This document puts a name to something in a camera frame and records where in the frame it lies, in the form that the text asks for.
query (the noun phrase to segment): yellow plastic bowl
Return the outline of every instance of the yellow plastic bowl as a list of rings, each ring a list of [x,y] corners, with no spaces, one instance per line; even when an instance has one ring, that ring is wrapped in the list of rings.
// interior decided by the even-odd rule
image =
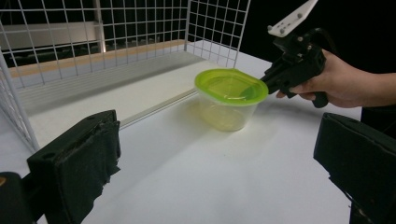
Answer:
[[[257,104],[268,95],[264,82],[237,69],[210,69],[195,78],[201,115],[221,131],[245,127]]]

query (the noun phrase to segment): green lid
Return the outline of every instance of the green lid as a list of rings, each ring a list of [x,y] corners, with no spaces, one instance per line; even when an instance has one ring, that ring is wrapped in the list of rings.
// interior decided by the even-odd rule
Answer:
[[[210,69],[195,78],[195,87],[227,105],[254,105],[268,95],[261,80],[237,69]]]

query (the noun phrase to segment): white mount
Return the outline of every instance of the white mount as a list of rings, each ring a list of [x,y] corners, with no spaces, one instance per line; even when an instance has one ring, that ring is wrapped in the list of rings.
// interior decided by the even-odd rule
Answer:
[[[279,37],[288,35],[292,30],[294,30],[294,28],[305,20],[317,1],[318,0],[308,0],[276,25],[268,26],[268,33]]]

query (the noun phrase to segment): wire grid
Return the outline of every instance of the wire grid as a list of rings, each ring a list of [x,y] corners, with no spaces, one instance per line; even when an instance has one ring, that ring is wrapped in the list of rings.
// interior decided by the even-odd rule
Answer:
[[[12,81],[9,78],[6,61],[0,54],[0,107],[6,113],[18,133],[27,141],[33,150],[38,149],[38,143],[26,114],[24,113],[18,99]]]
[[[2,1],[0,45],[6,65],[0,76],[1,107],[34,145],[18,90],[179,51],[234,67],[249,4],[250,0]]]
[[[191,0],[186,51],[235,67],[250,0]]]

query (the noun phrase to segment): white table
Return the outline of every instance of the white table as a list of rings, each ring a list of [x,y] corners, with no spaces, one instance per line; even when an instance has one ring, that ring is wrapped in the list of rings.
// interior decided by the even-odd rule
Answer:
[[[262,77],[269,65],[240,53],[236,68]],[[196,95],[184,98],[120,130],[121,170],[83,223],[347,224],[350,201],[313,159],[324,112],[361,109],[271,95],[244,129],[223,133],[201,120]],[[30,152],[0,122],[0,172],[24,176]]]

